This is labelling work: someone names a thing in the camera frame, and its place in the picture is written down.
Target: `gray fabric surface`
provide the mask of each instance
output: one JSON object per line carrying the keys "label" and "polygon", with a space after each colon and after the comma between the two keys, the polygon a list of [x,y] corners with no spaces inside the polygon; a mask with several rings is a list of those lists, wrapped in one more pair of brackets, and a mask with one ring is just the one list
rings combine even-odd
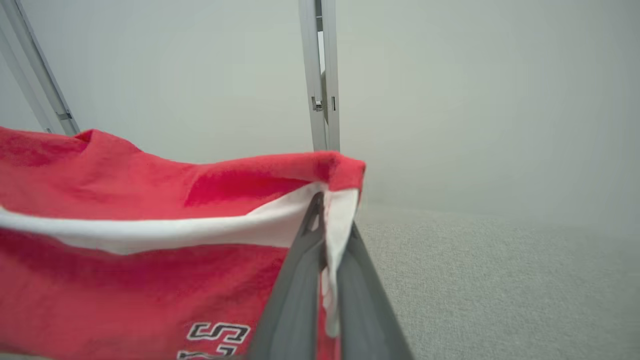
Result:
{"label": "gray fabric surface", "polygon": [[640,240],[363,205],[416,359],[640,359]]}

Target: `white panel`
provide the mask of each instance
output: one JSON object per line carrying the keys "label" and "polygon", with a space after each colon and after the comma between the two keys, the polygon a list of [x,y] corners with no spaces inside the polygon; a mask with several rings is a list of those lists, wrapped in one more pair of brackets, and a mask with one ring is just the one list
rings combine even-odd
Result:
{"label": "white panel", "polygon": [[0,54],[0,126],[44,131],[24,98],[4,56]]}
{"label": "white panel", "polygon": [[640,1],[337,1],[368,201],[637,233]]}
{"label": "white panel", "polygon": [[178,161],[312,150],[296,0],[22,4],[81,130]]}

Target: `red and white cloth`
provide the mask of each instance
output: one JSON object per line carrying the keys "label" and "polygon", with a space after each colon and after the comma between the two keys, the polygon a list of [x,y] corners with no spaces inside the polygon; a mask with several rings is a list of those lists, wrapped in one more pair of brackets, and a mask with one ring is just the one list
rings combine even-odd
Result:
{"label": "red and white cloth", "polygon": [[335,335],[335,271],[364,167],[336,152],[194,165],[96,130],[0,127],[0,352],[242,354],[317,192]]}

